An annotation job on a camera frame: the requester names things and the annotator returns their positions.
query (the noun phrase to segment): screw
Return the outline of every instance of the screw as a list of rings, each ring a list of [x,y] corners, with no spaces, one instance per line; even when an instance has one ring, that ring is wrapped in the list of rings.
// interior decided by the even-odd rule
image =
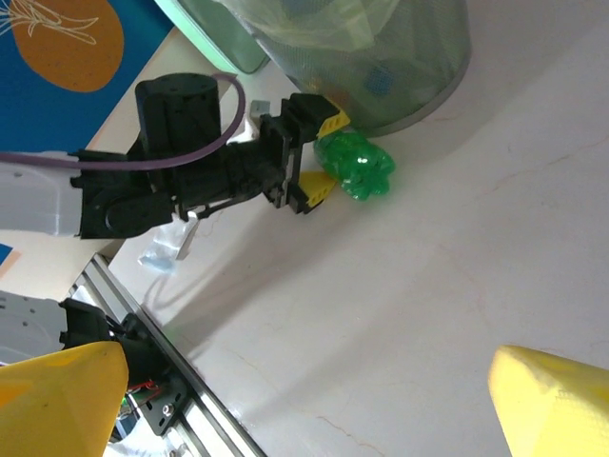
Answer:
[[[163,407],[163,409],[162,409],[163,415],[165,417],[169,417],[171,414],[173,414],[174,410],[175,410],[175,406],[172,405],[171,403],[169,403]]]

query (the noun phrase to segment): yellow plastic part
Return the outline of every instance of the yellow plastic part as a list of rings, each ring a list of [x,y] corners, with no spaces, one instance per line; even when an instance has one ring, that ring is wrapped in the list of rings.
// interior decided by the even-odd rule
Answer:
[[[0,455],[100,457],[127,382],[114,342],[0,368]]]
[[[609,456],[609,371],[505,346],[489,387],[514,457]]]
[[[327,198],[336,180],[324,171],[303,171],[298,184],[308,197],[306,203],[313,208]]]
[[[330,103],[332,103],[332,105],[334,105],[339,110],[339,113],[335,116],[328,117],[325,120],[324,124],[320,128],[320,131],[317,132],[317,139],[324,138],[330,133],[334,133],[335,131],[340,130],[343,127],[346,127],[351,124],[351,119],[349,119],[349,116],[346,115],[346,113],[341,109],[341,107],[331,101]]]

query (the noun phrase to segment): green plastic bottle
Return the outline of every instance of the green plastic bottle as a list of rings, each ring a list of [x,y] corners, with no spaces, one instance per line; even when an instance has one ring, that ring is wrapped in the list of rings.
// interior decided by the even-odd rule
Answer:
[[[325,172],[356,200],[389,192],[391,156],[357,131],[337,131],[315,142],[315,156]]]

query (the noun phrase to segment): trash bin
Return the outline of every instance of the trash bin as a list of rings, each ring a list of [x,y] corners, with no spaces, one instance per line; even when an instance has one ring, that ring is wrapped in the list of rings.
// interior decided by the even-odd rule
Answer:
[[[218,0],[302,91],[369,136],[408,127],[462,80],[465,0]]]

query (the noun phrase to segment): orange circle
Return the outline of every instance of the orange circle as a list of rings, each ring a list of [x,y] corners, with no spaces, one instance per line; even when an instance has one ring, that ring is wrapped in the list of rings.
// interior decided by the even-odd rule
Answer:
[[[11,0],[12,33],[29,67],[60,88],[103,88],[123,59],[121,21],[106,0]]]

